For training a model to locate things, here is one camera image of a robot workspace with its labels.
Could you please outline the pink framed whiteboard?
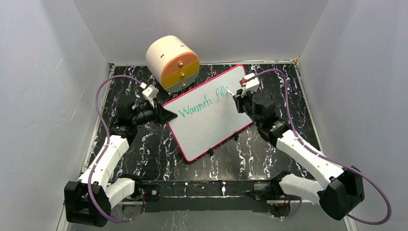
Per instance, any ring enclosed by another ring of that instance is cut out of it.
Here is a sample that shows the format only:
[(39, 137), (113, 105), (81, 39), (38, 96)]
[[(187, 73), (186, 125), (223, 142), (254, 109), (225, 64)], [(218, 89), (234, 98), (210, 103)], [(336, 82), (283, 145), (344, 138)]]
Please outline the pink framed whiteboard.
[(229, 94), (240, 89), (245, 75), (243, 65), (234, 66), (164, 104), (177, 114), (168, 126), (186, 161), (194, 161), (252, 123), (237, 112)]

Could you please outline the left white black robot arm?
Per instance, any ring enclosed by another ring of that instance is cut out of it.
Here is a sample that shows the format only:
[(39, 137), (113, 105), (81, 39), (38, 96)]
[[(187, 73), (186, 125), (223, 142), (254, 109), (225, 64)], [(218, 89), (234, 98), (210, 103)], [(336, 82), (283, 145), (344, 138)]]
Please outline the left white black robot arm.
[(123, 222), (111, 216), (123, 199), (139, 200), (145, 191), (139, 177), (125, 174), (110, 184), (114, 169), (136, 138), (138, 128), (152, 122), (158, 126), (177, 118), (156, 99), (121, 106), (107, 127), (104, 145), (88, 169), (64, 188), (66, 220), (70, 223), (103, 227), (108, 221)]

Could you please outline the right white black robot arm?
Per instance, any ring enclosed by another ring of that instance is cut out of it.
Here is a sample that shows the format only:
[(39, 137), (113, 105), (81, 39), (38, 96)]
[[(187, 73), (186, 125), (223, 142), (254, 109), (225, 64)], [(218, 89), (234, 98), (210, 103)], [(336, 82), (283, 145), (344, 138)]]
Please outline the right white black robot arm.
[(247, 114), (257, 127), (263, 140), (286, 153), (313, 177), (313, 180), (282, 171), (270, 180), (266, 192), (277, 199), (287, 195), (298, 196), (320, 205), (332, 219), (341, 220), (364, 199), (362, 177), (351, 170), (339, 167), (313, 153), (312, 148), (300, 143), (288, 124), (277, 116), (276, 105), (264, 92), (237, 90), (233, 95), (237, 111)]

